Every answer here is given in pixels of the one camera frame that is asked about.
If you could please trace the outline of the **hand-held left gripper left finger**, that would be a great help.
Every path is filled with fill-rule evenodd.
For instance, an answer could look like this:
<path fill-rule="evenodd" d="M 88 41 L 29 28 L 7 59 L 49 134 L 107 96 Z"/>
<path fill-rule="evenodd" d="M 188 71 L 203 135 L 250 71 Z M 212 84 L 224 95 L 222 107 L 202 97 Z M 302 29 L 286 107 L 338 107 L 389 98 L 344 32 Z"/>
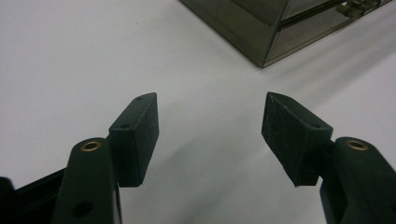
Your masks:
<path fill-rule="evenodd" d="M 71 150 L 51 224 L 121 224 L 121 188 L 144 182 L 159 137 L 157 94 L 140 95 L 120 113 L 105 138 Z"/>

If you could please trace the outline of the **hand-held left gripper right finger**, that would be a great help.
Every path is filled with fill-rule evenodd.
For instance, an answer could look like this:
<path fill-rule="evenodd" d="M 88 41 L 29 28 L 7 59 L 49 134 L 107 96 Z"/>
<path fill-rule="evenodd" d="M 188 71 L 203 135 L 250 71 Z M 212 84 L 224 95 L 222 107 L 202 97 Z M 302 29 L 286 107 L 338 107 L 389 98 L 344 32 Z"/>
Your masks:
<path fill-rule="evenodd" d="M 294 186 L 315 186 L 328 224 L 396 224 L 396 171 L 375 146 L 332 140 L 332 126 L 289 96 L 266 94 L 262 136 Z"/>

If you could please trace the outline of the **smoky transparent plastic drawer cabinet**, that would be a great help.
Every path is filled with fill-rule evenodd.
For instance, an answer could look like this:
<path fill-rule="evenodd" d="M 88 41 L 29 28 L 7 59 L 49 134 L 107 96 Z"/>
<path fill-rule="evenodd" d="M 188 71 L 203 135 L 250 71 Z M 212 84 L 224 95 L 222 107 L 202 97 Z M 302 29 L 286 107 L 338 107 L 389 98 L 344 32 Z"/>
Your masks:
<path fill-rule="evenodd" d="M 326 0 L 179 0 L 253 63 L 268 59 L 279 24 Z"/>

